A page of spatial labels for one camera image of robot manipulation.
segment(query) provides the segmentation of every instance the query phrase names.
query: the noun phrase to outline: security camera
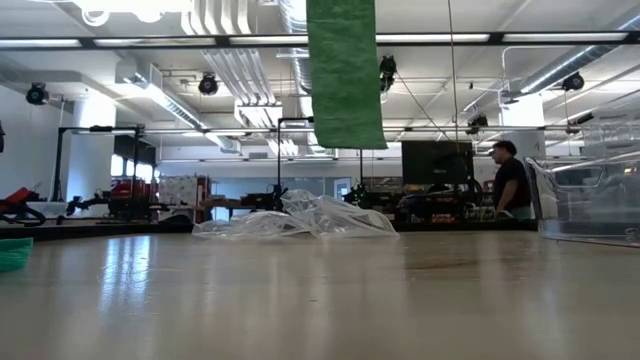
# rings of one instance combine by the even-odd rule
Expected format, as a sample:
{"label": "security camera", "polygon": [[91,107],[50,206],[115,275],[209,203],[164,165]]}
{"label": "security camera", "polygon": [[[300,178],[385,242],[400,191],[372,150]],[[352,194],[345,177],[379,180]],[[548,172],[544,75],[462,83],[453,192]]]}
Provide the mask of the security camera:
{"label": "security camera", "polygon": [[33,83],[27,92],[27,102],[31,105],[42,106],[49,103],[50,96],[45,83]]}
{"label": "security camera", "polygon": [[202,81],[198,86],[198,90],[202,95],[211,96],[218,92],[218,82],[215,74],[207,73],[203,75]]}
{"label": "security camera", "polygon": [[398,66],[393,55],[385,55],[380,61],[380,92],[387,92],[395,82],[394,75]]}
{"label": "security camera", "polygon": [[562,82],[562,90],[564,91],[578,91],[584,87],[584,78],[580,76],[580,73],[575,73]]}

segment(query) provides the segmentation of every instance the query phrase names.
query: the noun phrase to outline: green object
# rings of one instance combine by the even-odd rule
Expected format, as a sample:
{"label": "green object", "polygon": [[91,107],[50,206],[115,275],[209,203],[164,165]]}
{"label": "green object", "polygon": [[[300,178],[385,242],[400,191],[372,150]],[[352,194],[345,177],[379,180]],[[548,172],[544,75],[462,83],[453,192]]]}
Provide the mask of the green object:
{"label": "green object", "polygon": [[319,145],[386,149],[375,0],[307,0],[307,30]]}
{"label": "green object", "polygon": [[22,269],[33,248],[33,238],[0,240],[0,273]]}

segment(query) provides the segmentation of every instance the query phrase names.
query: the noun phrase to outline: door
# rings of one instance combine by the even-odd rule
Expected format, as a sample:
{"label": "door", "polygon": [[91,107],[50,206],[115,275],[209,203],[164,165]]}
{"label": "door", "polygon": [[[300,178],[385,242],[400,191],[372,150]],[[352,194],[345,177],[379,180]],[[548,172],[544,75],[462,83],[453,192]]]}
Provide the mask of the door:
{"label": "door", "polygon": [[333,181],[333,197],[343,200],[343,196],[347,195],[351,190],[351,178],[337,179]]}

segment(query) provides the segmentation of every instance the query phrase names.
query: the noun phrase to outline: clear plastic box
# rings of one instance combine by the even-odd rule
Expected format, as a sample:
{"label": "clear plastic box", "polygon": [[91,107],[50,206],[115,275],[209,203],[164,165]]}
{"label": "clear plastic box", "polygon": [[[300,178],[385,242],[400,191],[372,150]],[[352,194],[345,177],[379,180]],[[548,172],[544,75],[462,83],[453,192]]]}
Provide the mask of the clear plastic box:
{"label": "clear plastic box", "polygon": [[640,247],[640,151],[565,166],[525,164],[542,237]]}
{"label": "clear plastic box", "polygon": [[601,111],[581,128],[583,155],[590,159],[640,150],[640,110]]}

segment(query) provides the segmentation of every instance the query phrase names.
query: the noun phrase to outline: metal pole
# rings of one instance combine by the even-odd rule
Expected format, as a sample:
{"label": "metal pole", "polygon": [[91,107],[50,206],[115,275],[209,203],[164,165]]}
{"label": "metal pole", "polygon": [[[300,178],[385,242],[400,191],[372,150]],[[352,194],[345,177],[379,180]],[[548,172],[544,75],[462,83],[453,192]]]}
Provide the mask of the metal pole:
{"label": "metal pole", "polygon": [[282,127],[282,122],[285,121],[284,119],[278,119],[278,186],[280,186],[281,183],[281,169],[280,169],[280,137],[282,136],[282,133],[280,131],[281,127]]}
{"label": "metal pole", "polygon": [[135,130],[135,134],[133,135],[134,144],[133,144],[133,175],[131,175],[131,200],[135,200],[137,195],[137,186],[136,186],[136,175],[138,168],[138,157],[140,152],[140,129],[137,128]]}
{"label": "metal pole", "polygon": [[51,201],[64,201],[61,194],[62,184],[60,184],[60,163],[62,162],[62,142],[66,131],[66,128],[58,128],[58,147],[56,148],[56,166],[53,173]]}
{"label": "metal pole", "polygon": [[362,157],[362,149],[360,149],[360,185],[364,185],[364,160]]}

